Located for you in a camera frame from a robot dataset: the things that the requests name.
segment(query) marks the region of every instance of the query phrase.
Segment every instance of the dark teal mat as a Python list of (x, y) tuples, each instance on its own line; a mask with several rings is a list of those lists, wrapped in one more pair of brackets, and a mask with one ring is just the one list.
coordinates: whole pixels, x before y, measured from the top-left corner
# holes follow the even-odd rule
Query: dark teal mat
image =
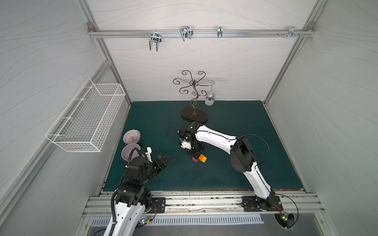
[[(230, 156), (223, 150), (206, 144), (203, 151), (207, 157), (206, 162), (195, 163), (186, 153), (187, 150), (179, 146), (175, 129), (192, 123), (181, 117), (181, 110), (186, 106), (190, 106), (188, 101), (132, 103), (122, 136), (128, 130), (139, 130), (141, 140), (138, 144), (141, 147), (151, 147), (152, 158), (159, 153), (172, 154), (169, 166), (157, 176), (158, 181), (152, 179), (146, 187), (153, 186), (151, 190), (175, 191), (251, 189), (244, 174), (232, 168)], [(268, 143), (270, 157), (259, 168), (270, 186), (274, 189), (302, 188), (261, 101), (215, 101), (212, 106), (206, 106), (203, 101), (199, 101), (196, 107), (209, 114), (209, 119), (204, 124), (210, 129), (235, 136), (255, 134)], [(168, 135), (175, 140), (166, 135), (170, 126), (175, 129), (169, 129)], [(254, 136), (247, 138), (255, 151), (257, 162), (265, 160), (268, 154), (265, 143)], [(121, 139), (104, 191), (114, 191), (126, 170), (126, 161), (121, 157), (125, 145)]]

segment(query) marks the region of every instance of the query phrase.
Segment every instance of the black cable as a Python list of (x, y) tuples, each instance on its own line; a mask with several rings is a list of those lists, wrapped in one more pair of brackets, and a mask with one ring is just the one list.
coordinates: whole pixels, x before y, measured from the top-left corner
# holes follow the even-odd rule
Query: black cable
[(153, 187), (156, 186), (156, 184), (158, 183), (158, 178), (156, 178), (155, 176), (154, 176), (154, 178), (156, 179), (156, 183), (152, 187), (147, 188), (146, 190), (151, 190)]
[(135, 150), (139, 150), (139, 149), (138, 149), (137, 147), (131, 149), (131, 152), (130, 152), (130, 154), (129, 154), (129, 158), (127, 159), (127, 166), (130, 165), (130, 162), (131, 162), (131, 156), (133, 155), (133, 153), (134, 153)]
[(290, 199), (294, 203), (295, 207), (297, 208), (297, 219), (295, 220), (294, 224), (291, 226), (291, 227), (293, 227), (295, 225), (295, 223), (297, 222), (298, 218), (299, 218), (299, 210), (298, 210), (297, 204), (295, 204), (295, 202), (290, 197), (288, 197), (286, 195), (277, 194), (277, 193), (276, 193), (276, 195), (281, 195), (281, 196), (287, 197), (288, 199)]
[(238, 139), (238, 138), (236, 138), (236, 139), (228, 139), (227, 137), (225, 137), (225, 136), (223, 136), (223, 135), (216, 134), (216, 133), (213, 133), (213, 132), (210, 132), (210, 131), (207, 131), (207, 130), (197, 130), (197, 132), (207, 132), (207, 133), (210, 133), (210, 134), (215, 134), (215, 135), (218, 135), (218, 136), (220, 136), (220, 137), (223, 137), (223, 138), (225, 138), (225, 139), (227, 139), (227, 140), (229, 140), (229, 141), (232, 141), (232, 140), (236, 140), (236, 139)]
[(122, 177), (121, 177), (121, 181), (119, 182), (118, 184), (118, 187), (120, 187), (120, 185), (122, 184), (123, 182), (123, 179), (125, 178), (126, 174), (129, 172), (129, 168), (127, 168), (127, 170), (125, 171), (125, 173), (123, 173)]
[(110, 231), (109, 231), (109, 235), (108, 236), (112, 236), (113, 235), (113, 231), (114, 231), (114, 228), (116, 226), (116, 210), (114, 208), (114, 198), (115, 198), (116, 195), (117, 195), (117, 190), (114, 191), (114, 193), (112, 195), (112, 198), (110, 199), (110, 209), (112, 210), (112, 220), (113, 220), (113, 223), (112, 223), (112, 226), (110, 227)]
[(136, 226), (135, 226), (135, 228), (141, 228), (141, 227), (143, 227), (144, 225), (142, 225), (141, 223), (137, 223), (136, 224)]
[(268, 155), (266, 156), (265, 160), (263, 160), (262, 162), (256, 164), (256, 166), (258, 166), (258, 165), (260, 165), (260, 164), (263, 164), (264, 162), (266, 162), (266, 161), (268, 160), (268, 158), (269, 158), (269, 156), (270, 156), (270, 147), (269, 147), (268, 143), (267, 143), (263, 138), (261, 138), (261, 137), (259, 137), (259, 136), (257, 136), (257, 135), (254, 135), (254, 134), (244, 134), (244, 135), (238, 137), (238, 139), (241, 138), (241, 137), (244, 137), (244, 136), (246, 136), (246, 135), (252, 135), (252, 136), (258, 137), (259, 139), (263, 140), (264, 143), (266, 144), (266, 146), (268, 147)]
[(252, 207), (252, 208), (254, 208), (254, 207), (256, 207), (256, 206), (253, 206), (252, 204), (250, 204), (249, 202), (242, 202), (242, 204), (246, 204), (246, 205), (248, 205), (248, 206), (250, 206), (250, 207)]
[(103, 231), (103, 230), (99, 230), (99, 231), (95, 232), (95, 233), (93, 234), (93, 236), (95, 236), (98, 232)]
[(178, 142), (178, 140), (173, 139), (173, 138), (171, 138), (171, 137), (168, 136), (168, 130), (169, 130), (170, 128), (174, 128), (174, 129), (176, 129), (175, 127), (172, 127), (172, 126), (171, 126), (171, 127), (168, 127), (167, 130), (166, 130), (166, 135), (167, 135), (167, 137), (168, 137), (170, 140), (173, 140), (173, 141), (175, 141), (175, 142)]

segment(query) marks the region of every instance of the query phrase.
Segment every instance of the metal hook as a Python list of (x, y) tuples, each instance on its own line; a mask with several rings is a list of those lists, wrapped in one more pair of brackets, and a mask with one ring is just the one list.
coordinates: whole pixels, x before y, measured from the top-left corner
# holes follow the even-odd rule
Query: metal hook
[(150, 51), (153, 43), (156, 43), (156, 52), (159, 48), (159, 43), (161, 42), (161, 35), (158, 33), (151, 34), (151, 40), (150, 40)]
[(191, 26), (184, 26), (180, 29), (180, 34), (184, 41), (185, 41), (185, 37), (192, 39), (193, 29)]
[(294, 26), (290, 27), (289, 29), (289, 32), (287, 32), (287, 34), (285, 34), (287, 38), (290, 38), (291, 36), (297, 36), (299, 37), (298, 34), (294, 33)]
[(222, 38), (223, 37), (223, 28), (222, 26), (218, 26), (218, 38)]

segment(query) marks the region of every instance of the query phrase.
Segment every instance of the metal vent grille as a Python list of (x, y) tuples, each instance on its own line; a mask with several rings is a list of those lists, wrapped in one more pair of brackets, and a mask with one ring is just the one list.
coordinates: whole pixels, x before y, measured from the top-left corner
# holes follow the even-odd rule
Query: metal vent grille
[(243, 225), (263, 224), (260, 214), (156, 216), (148, 225)]
[(92, 227), (99, 227), (99, 226), (108, 226), (110, 221), (110, 217), (93, 217), (92, 218)]

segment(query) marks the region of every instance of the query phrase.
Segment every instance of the black robotic arm joint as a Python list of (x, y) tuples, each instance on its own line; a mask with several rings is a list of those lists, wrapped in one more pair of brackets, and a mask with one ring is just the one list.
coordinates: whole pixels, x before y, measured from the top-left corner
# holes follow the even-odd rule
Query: black robotic arm joint
[(235, 144), (231, 146), (231, 165), (233, 168), (240, 172), (249, 172), (253, 162), (255, 161), (255, 155), (251, 144), (246, 137), (241, 137), (236, 140)]
[(166, 168), (170, 159), (171, 154), (160, 154), (152, 162), (143, 156), (134, 158), (129, 165), (129, 177), (118, 187), (115, 201), (126, 203), (128, 207), (138, 202), (147, 204), (151, 193), (144, 190), (144, 184)]

